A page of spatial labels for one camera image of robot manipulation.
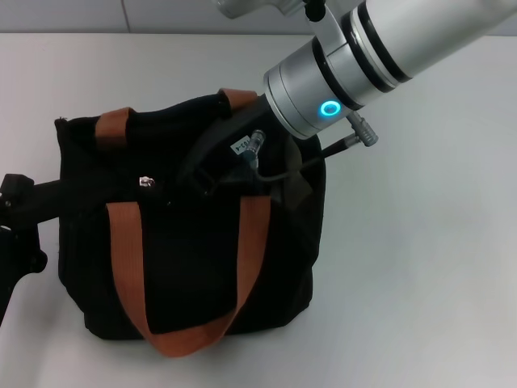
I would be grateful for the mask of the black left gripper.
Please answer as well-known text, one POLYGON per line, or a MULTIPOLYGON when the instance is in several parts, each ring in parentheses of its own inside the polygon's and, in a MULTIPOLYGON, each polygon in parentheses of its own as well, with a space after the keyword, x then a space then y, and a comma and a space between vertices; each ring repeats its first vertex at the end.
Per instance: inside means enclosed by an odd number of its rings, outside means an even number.
POLYGON ((25 175, 7 174, 1 184, 1 316, 17 283, 40 273, 48 262, 40 248, 38 224, 59 215, 59 180, 36 184, 25 175))

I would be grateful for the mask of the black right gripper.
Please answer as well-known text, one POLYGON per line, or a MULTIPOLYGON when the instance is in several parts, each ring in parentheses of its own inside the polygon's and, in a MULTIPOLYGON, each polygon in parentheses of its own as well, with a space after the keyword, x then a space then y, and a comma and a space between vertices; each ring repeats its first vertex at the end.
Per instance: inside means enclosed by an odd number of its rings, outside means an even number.
POLYGON ((255 130, 265 133, 258 153, 259 165, 266 172, 278 172, 283 163, 288 132, 277 120, 265 95, 230 118, 216 121, 195 141, 177 174, 177 183, 193 187, 199 195, 213 195, 219 178, 244 162, 240 151, 255 130))

